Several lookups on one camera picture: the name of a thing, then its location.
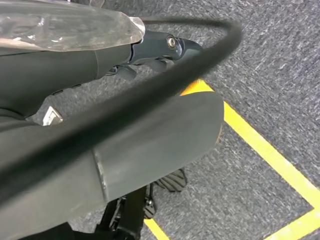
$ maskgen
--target bolt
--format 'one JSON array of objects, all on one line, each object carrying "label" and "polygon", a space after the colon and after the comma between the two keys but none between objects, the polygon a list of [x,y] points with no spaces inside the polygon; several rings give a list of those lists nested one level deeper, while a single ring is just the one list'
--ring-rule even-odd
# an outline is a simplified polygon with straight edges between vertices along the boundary
[{"label": "bolt", "polygon": [[176,47],[176,39],[173,36],[169,36],[167,39],[168,46],[171,49],[174,49]]}]

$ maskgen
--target floor marking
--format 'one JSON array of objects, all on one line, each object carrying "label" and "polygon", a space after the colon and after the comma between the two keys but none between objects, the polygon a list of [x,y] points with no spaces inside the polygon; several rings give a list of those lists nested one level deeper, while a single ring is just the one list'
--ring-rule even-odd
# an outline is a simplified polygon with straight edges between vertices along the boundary
[{"label": "floor marking", "polygon": [[224,121],[311,206],[320,209],[320,190],[226,102]]},{"label": "floor marking", "polygon": [[[186,88],[181,96],[198,92],[214,92],[214,90],[203,80],[198,80]],[[226,102],[224,102],[224,121],[278,174],[287,181],[292,188],[315,208],[275,232],[265,240],[299,240],[320,228],[319,189],[312,185],[307,178],[236,113]],[[154,220],[145,220],[144,222],[158,240],[169,240],[169,238]]]},{"label": "floor marking", "polygon": [[146,224],[158,240],[170,240],[153,219],[145,219],[144,224]]},{"label": "floor marking", "polygon": [[313,209],[264,240],[299,240],[320,227],[320,210]]}]

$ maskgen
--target brake cable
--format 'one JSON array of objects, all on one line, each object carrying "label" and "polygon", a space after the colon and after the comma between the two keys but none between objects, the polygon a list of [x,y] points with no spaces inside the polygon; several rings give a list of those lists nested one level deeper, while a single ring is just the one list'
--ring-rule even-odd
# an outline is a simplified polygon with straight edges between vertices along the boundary
[{"label": "brake cable", "polygon": [[185,17],[141,17],[150,24],[188,24],[218,27],[227,35],[198,55],[179,62],[174,67],[137,84],[122,94],[97,104],[76,118],[58,125],[42,127],[48,131],[45,139],[34,143],[32,149],[8,158],[8,166],[0,170],[0,206],[14,196],[37,184],[78,156],[107,139],[172,97],[201,75],[217,65],[236,49],[242,41],[238,23]]}]

